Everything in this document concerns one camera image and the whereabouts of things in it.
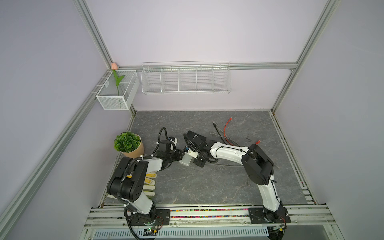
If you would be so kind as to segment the white network switch box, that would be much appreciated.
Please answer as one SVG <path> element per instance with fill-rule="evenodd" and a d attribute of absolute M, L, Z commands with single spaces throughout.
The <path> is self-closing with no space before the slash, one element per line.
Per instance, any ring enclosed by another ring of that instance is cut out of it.
<path fill-rule="evenodd" d="M 182 157 L 182 159 L 179 161 L 180 164 L 182 164 L 183 166 L 190 166 L 191 162 L 192 162 L 192 159 L 193 157 L 190 156 L 189 154 L 185 153 Z"/>

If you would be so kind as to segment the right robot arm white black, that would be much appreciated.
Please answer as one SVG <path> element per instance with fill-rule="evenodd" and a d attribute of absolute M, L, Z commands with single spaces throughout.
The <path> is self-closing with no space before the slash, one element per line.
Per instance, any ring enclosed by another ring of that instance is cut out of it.
<path fill-rule="evenodd" d="M 184 134 L 185 152 L 191 156 L 195 165 L 204 167 L 206 163 L 215 164 L 218 160 L 227 160 L 244 167 L 248 178 L 260 191 L 263 207 L 259 218 L 267 223 L 291 222 L 287 208 L 282 203 L 274 180 L 274 163 L 256 144 L 249 147 L 226 145 L 188 131 Z"/>

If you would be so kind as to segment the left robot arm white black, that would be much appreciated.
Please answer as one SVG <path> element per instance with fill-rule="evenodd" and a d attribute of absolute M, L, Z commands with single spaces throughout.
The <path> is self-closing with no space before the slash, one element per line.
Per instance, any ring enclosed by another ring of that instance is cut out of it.
<path fill-rule="evenodd" d="M 177 149 L 177 142 L 174 137 L 159 141 L 155 153 L 136 159 L 123 157 L 118 164 L 107 185 L 107 194 L 126 205 L 131 213 L 130 224 L 138 226 L 156 222 L 156 204 L 144 193 L 145 179 L 147 174 L 162 171 L 183 158 L 184 152 Z"/>

